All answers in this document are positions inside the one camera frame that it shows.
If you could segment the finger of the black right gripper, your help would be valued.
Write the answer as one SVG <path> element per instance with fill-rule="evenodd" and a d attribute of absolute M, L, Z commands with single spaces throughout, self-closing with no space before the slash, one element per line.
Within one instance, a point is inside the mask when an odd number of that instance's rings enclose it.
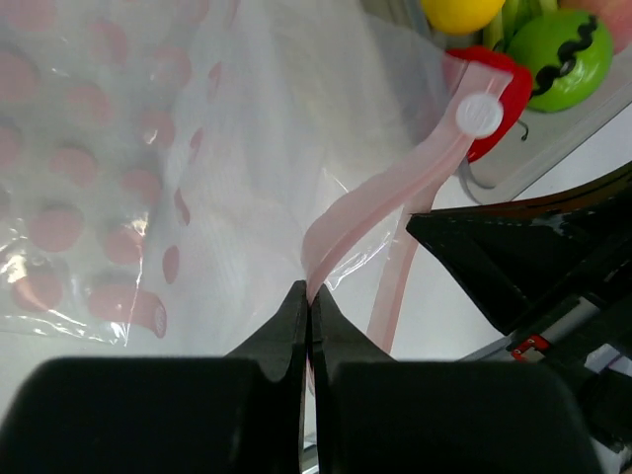
<path fill-rule="evenodd" d="M 628 170 L 545 197 L 417 213 L 407 231 L 505 336 L 541 334 L 585 300 L 594 336 L 631 339 Z"/>

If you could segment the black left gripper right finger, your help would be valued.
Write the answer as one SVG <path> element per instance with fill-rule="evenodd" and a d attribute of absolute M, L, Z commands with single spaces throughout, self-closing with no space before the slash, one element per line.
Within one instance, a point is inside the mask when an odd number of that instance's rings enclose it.
<path fill-rule="evenodd" d="M 597 473 L 575 400 L 549 369 L 397 361 L 327 289 L 310 309 L 324 473 Z"/>

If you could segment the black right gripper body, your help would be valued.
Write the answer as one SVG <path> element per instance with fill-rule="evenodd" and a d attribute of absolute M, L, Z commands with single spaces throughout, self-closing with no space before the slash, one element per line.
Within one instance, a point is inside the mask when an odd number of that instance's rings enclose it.
<path fill-rule="evenodd" d="M 631 278 L 558 284 L 526 298 L 507 282 L 459 284 L 502 337 L 471 360 L 539 363 L 573 392 L 609 473 L 631 465 Z"/>

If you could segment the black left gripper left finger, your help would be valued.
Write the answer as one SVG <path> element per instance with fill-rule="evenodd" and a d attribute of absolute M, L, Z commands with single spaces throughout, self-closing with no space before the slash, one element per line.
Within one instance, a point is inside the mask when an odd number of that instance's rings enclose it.
<path fill-rule="evenodd" d="M 5 473 L 297 473 L 306 285 L 223 357 L 40 365 L 1 427 Z"/>

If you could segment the green celery bunch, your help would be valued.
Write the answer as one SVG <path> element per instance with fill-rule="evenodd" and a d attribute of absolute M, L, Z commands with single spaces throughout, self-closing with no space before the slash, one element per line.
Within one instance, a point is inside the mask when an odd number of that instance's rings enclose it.
<path fill-rule="evenodd" d="M 507 0 L 501 11 L 483 29 L 482 45 L 493 51 L 506 51 L 523 26 L 558 9 L 557 0 Z"/>

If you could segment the clear zip top bag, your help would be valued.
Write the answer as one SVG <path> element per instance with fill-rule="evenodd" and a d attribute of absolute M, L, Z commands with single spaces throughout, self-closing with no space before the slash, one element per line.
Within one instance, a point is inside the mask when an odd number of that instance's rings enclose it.
<path fill-rule="evenodd" d="M 1 327 L 224 352 L 303 280 L 387 347 L 512 78 L 357 1 L 5 1 Z"/>

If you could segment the clear plastic food bin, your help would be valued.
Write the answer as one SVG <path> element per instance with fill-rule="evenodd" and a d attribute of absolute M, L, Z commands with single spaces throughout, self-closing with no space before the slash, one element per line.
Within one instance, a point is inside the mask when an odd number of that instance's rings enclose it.
<path fill-rule="evenodd" d="M 569 154 L 631 104 L 631 47 L 614 56 L 605 84 L 566 112 L 525 112 L 530 134 L 515 125 L 491 152 L 458 171 L 464 192 L 477 203 L 511 200 L 555 168 Z"/>

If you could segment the red bell pepper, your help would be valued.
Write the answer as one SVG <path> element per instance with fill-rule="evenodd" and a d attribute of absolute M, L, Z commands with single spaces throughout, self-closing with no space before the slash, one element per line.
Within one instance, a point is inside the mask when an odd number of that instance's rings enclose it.
<path fill-rule="evenodd" d="M 447 52 L 458 59 L 479 62 L 513 76 L 500 97 L 503 108 L 500 127 L 489 137 L 476 139 L 468 150 L 467 161 L 473 163 L 492 150 L 516 124 L 530 100 L 532 76 L 526 67 L 517 64 L 506 54 L 492 51 L 482 45 L 450 48 Z"/>

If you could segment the green toy watermelon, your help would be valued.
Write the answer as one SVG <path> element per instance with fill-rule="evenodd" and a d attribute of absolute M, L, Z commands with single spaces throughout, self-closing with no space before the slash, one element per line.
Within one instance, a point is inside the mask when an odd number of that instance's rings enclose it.
<path fill-rule="evenodd" d="M 507 54 L 532 76 L 527 106 L 557 113 L 588 98 L 603 82 L 613 59 L 613 40 L 598 16 L 560 9 L 525 24 Z"/>

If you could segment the yellow bell pepper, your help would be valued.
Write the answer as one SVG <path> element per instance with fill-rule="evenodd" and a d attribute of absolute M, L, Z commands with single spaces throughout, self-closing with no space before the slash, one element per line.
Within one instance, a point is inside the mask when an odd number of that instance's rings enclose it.
<path fill-rule="evenodd" d="M 501 12 L 505 0 L 421 0 L 420 5 L 435 30 L 465 36 L 486 27 Z"/>

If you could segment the pink peach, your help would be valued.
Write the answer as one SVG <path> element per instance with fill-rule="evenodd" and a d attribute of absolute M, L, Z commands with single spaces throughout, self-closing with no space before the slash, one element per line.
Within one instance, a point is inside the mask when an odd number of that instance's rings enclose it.
<path fill-rule="evenodd" d="M 632 0 L 561 0 L 559 5 L 597 15 L 612 35 L 615 54 L 631 43 Z"/>

